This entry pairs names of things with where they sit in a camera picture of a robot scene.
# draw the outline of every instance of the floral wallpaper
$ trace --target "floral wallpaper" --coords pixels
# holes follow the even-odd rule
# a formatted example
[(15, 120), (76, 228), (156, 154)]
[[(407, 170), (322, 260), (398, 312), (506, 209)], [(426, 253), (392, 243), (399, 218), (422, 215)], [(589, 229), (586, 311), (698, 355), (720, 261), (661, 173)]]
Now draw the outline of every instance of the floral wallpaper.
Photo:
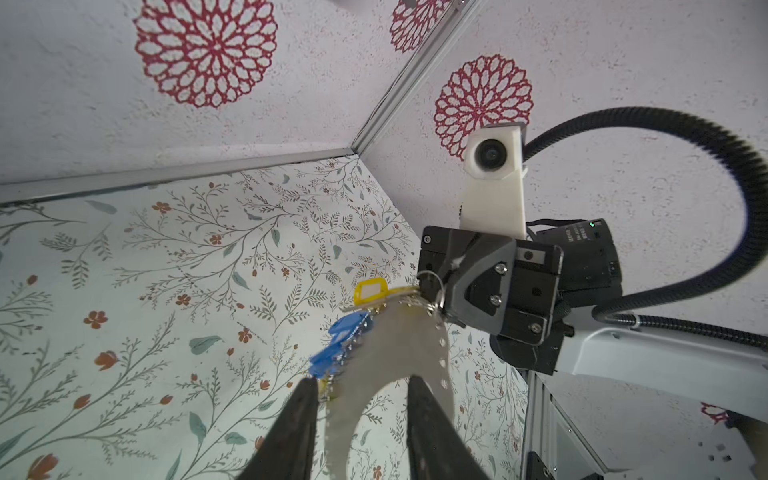
[[(0, 207), (0, 478), (234, 478), (354, 286), (412, 283), (418, 248), (357, 156)], [(525, 383), (450, 337), (459, 435), (518, 478)], [(350, 478), (408, 478), (405, 400), (368, 404)]]

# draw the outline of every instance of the orange flower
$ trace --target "orange flower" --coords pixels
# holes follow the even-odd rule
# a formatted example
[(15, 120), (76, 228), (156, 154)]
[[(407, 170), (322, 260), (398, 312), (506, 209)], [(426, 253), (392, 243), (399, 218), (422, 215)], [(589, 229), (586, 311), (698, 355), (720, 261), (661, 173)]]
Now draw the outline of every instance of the orange flower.
[(82, 397), (74, 401), (74, 405), (72, 406), (72, 408), (75, 410), (79, 410), (84, 406), (86, 406), (90, 400), (91, 400), (90, 395), (83, 395)]
[(157, 202), (155, 205), (152, 205), (152, 209), (160, 211), (161, 214), (165, 214), (166, 212), (173, 210), (173, 208), (171, 208), (170, 205), (166, 204), (165, 202)]
[(97, 312), (93, 310), (88, 314), (87, 318), (83, 319), (83, 323), (90, 324), (92, 329), (100, 329), (101, 324), (108, 320), (104, 312)]
[(237, 333), (237, 338), (243, 343), (248, 343), (248, 340), (252, 339), (253, 335), (251, 334), (250, 330), (248, 330), (246, 327), (243, 327), (243, 331)]
[(101, 365), (101, 370), (107, 370), (112, 368), (112, 366), (118, 362), (118, 356), (114, 354), (112, 350), (107, 350), (106, 352), (101, 352), (96, 357), (96, 360), (94, 360), (94, 363), (96, 365)]
[(29, 466), (27, 479), (45, 480), (50, 478), (51, 476), (47, 474), (56, 467), (56, 464), (58, 464), (58, 458), (54, 457), (53, 454), (40, 455), (35, 459), (32, 465)]

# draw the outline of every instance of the floral pattern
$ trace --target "floral pattern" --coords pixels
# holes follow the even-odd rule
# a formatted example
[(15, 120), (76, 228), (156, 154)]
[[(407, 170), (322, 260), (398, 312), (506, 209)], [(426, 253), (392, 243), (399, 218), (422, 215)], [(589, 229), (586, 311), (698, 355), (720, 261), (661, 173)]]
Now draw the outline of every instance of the floral pattern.
[[(273, 12), (265, 0), (144, 0), (134, 21), (136, 52), (161, 92), (219, 107), (249, 93), (271, 66)], [(163, 205), (157, 202), (166, 213)]]
[(453, 72), (435, 102), (440, 144), (463, 160), (467, 137), (488, 124), (528, 123), (533, 108), (525, 70), (502, 55), (482, 55)]
[[(233, 478), (353, 287), (413, 283), (419, 254), (357, 156), (2, 207), (0, 235), (2, 478)], [(450, 329), (455, 425), (512, 480), (525, 383), (481, 336)], [(350, 478), (408, 478), (405, 401), (368, 404)]]
[(417, 0), (416, 7), (408, 8), (403, 0), (399, 0), (392, 12), (392, 26), (389, 27), (395, 50), (416, 50), (449, 5), (451, 0)]

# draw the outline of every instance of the green leaf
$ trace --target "green leaf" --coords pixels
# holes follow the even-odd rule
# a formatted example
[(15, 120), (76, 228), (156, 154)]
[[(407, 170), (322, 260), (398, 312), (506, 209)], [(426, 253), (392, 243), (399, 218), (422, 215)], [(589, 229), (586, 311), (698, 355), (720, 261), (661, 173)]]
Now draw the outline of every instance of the green leaf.
[(197, 437), (197, 443), (202, 444), (207, 430), (197, 413), (190, 412), (190, 430)]
[(237, 432), (229, 432), (224, 436), (224, 442), (227, 445), (243, 445), (248, 441), (241, 434)]
[(22, 436), (26, 433), (32, 430), (32, 427), (29, 427), (25, 431), (19, 433), (15, 437), (13, 437), (10, 440), (5, 440), (3, 443), (0, 443), (0, 458), (3, 458), (6, 453), (10, 452), (12, 448), (16, 446), (18, 441), (22, 438)]
[(238, 272), (232, 272), (232, 280), (241, 287), (248, 288), (248, 284), (245, 283), (245, 280), (243, 280), (243, 277), (241, 277)]
[(275, 403), (274, 400), (270, 400), (269, 402), (264, 402), (261, 405), (259, 405), (259, 412), (263, 412), (267, 410), (269, 407), (272, 406), (272, 404)]
[(167, 475), (165, 475), (165, 480), (174, 480), (174, 477), (176, 476), (176, 472), (179, 469), (179, 462), (181, 461), (181, 450), (179, 450), (179, 456), (176, 457), (176, 461), (173, 465), (170, 466), (170, 470), (168, 470)]
[(221, 340), (221, 337), (218, 335), (202, 336), (197, 339), (192, 339), (190, 340), (190, 349), (192, 349), (192, 353), (195, 355), (200, 355), (201, 353), (205, 353), (211, 345), (219, 340)]
[(97, 202), (96, 200), (86, 200), (85, 203), (91, 205), (93, 208), (99, 210), (100, 212), (104, 212), (105, 214), (115, 215), (118, 212), (118, 209), (112, 207), (110, 204)]

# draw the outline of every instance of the yellow tag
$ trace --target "yellow tag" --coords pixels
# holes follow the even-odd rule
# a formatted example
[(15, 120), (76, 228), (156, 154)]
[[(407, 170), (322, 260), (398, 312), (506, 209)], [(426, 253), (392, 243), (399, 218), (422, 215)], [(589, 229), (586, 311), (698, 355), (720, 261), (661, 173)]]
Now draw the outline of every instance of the yellow tag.
[(389, 294), (386, 280), (383, 278), (372, 278), (357, 284), (353, 302), (355, 305), (371, 303), (385, 298)]

